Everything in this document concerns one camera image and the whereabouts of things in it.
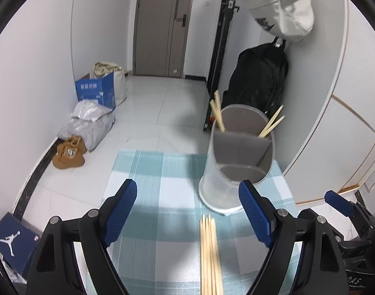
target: chopstick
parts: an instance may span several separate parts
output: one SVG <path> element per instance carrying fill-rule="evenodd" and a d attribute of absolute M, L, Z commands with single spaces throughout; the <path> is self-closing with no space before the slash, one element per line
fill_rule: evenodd
<path fill-rule="evenodd" d="M 259 138 L 263 138 L 263 134 L 265 133 L 266 130 L 269 129 L 269 127 L 272 125 L 272 123 L 274 122 L 274 120 L 277 118 L 277 116 L 279 115 L 280 111 L 282 110 L 284 105 L 281 105 L 279 107 L 279 109 L 275 112 L 275 114 L 273 114 L 273 116 L 271 117 L 271 119 L 269 120 L 269 122 L 266 124 L 266 126 L 264 127 L 264 129 L 261 131 L 260 135 L 259 135 Z"/>
<path fill-rule="evenodd" d="M 210 214 L 200 220 L 201 295 L 223 295 L 216 224 Z"/>
<path fill-rule="evenodd" d="M 211 100 L 210 101 L 210 107 L 213 111 L 213 114 L 216 118 L 216 122 L 217 122 L 217 125 L 220 129 L 221 132 L 225 132 L 225 127 L 224 127 L 224 123 L 223 123 L 223 116 L 222 116 L 222 107 L 221 107 L 221 104 L 220 104 L 220 95 L 219 95 L 219 91 L 216 90 L 214 92 L 214 100 Z"/>
<path fill-rule="evenodd" d="M 269 127 L 269 129 L 266 130 L 264 134 L 262 134 L 262 136 L 259 136 L 259 137 L 260 138 L 266 137 L 283 119 L 284 119 L 284 115 L 280 119 L 278 119 L 271 127 Z"/>

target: brown boot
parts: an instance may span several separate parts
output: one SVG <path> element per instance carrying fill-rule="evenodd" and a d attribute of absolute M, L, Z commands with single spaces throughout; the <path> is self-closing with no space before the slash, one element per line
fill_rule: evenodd
<path fill-rule="evenodd" d="M 85 159 L 77 147 L 66 144 L 62 152 L 52 158 L 52 164 L 57 169 L 68 169 L 69 167 L 83 166 Z"/>
<path fill-rule="evenodd" d="M 73 135 L 70 136 L 65 142 L 59 144 L 56 147 L 57 153 L 61 153 L 67 143 L 69 143 L 73 148 L 78 148 L 81 154 L 85 154 L 87 152 L 83 138 Z"/>

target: blue textured pad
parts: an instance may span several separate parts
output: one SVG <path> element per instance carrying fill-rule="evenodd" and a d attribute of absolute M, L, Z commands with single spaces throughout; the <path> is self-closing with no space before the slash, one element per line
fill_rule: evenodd
<path fill-rule="evenodd" d="M 109 247 L 115 242 L 122 232 L 122 228 L 137 198 L 137 184 L 133 180 L 126 180 L 115 197 L 120 195 L 119 201 L 114 206 L 110 216 L 105 222 L 103 242 Z"/>
<path fill-rule="evenodd" d="M 327 202 L 334 209 L 338 210 L 344 216 L 349 217 L 354 215 L 353 205 L 334 191 L 326 192 L 324 199 L 325 202 Z"/>
<path fill-rule="evenodd" d="M 242 203 L 257 239 L 270 248 L 273 243 L 273 238 L 269 219 L 265 216 L 264 211 L 253 197 L 253 194 L 244 181 L 239 184 L 238 192 L 239 200 Z"/>

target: green and white tablecloth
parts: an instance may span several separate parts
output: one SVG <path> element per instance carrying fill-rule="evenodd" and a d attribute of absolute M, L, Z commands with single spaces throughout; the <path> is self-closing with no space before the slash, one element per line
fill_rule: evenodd
<path fill-rule="evenodd" d="M 119 239 L 109 249 L 130 295 L 200 294 L 198 221 L 210 213 L 216 220 L 224 294 L 246 294 L 267 254 L 244 211 L 230 216 L 211 212 L 198 196 L 206 155 L 120 151 L 102 202 L 127 178 L 138 195 Z M 258 185 L 275 208 L 298 212 L 277 162 Z M 299 259 L 295 246 L 281 294 L 291 287 Z M 88 295 L 95 294 L 88 276 Z"/>

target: white logo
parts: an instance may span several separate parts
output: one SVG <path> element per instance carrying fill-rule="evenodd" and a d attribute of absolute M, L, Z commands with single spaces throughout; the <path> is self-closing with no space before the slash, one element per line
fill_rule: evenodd
<path fill-rule="evenodd" d="M 0 239 L 0 242 L 8 244 L 10 247 L 10 253 L 11 256 L 14 256 L 13 254 L 13 248 L 11 247 L 12 242 L 14 241 L 14 238 L 16 238 L 18 235 L 20 235 L 20 231 L 17 232 L 17 234 L 11 234 L 10 236 L 5 237 L 5 239 Z"/>

